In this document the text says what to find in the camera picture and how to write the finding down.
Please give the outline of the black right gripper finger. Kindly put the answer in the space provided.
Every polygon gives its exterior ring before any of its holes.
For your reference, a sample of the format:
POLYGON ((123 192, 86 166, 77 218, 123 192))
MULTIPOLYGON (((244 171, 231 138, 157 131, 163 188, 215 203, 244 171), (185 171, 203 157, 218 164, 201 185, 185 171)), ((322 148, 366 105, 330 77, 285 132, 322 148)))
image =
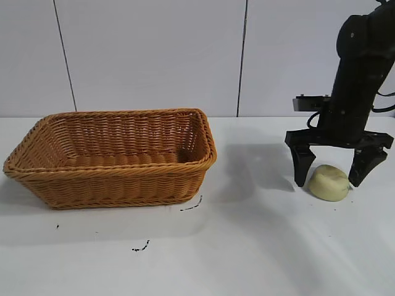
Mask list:
POLYGON ((309 146, 292 146, 290 150, 293 158, 294 181, 299 187, 303 187, 316 156, 309 146))
POLYGON ((354 187, 359 187, 367 175, 380 163, 384 162, 388 154, 382 147, 363 147, 354 151, 354 158, 349 171, 349 181, 354 187))

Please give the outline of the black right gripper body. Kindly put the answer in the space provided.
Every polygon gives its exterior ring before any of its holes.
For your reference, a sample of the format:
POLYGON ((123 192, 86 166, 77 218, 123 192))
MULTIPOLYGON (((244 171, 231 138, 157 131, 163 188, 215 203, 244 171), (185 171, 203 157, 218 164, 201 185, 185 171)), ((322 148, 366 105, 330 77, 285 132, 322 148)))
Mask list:
POLYGON ((330 96, 300 95, 293 99, 297 112, 316 112, 315 128, 287 131, 289 146, 333 146, 390 148, 390 136, 365 131, 375 96, 390 71, 384 57, 341 59, 330 96))

